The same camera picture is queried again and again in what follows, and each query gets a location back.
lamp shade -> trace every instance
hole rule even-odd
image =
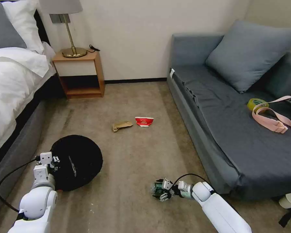
[[[79,0],[39,0],[41,10],[47,14],[72,14],[83,10]]]

nightstand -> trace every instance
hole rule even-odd
[[[58,52],[52,60],[67,99],[103,97],[104,77],[98,51],[79,58],[65,58]]]

white wall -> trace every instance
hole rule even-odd
[[[273,27],[291,27],[291,0],[252,0],[245,20]]]
[[[80,0],[70,15],[75,46],[101,49],[106,80],[166,77],[171,35],[225,31],[250,0]],[[51,45],[70,47],[64,24],[41,15]]]

red paper cup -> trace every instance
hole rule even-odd
[[[152,124],[153,119],[152,117],[135,117],[137,125],[140,127],[149,127],[150,124]]]

baseboard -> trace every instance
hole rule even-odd
[[[105,84],[115,84],[115,83],[145,83],[145,82],[163,82],[167,78],[149,78],[149,79],[120,79],[120,80],[105,80]]]

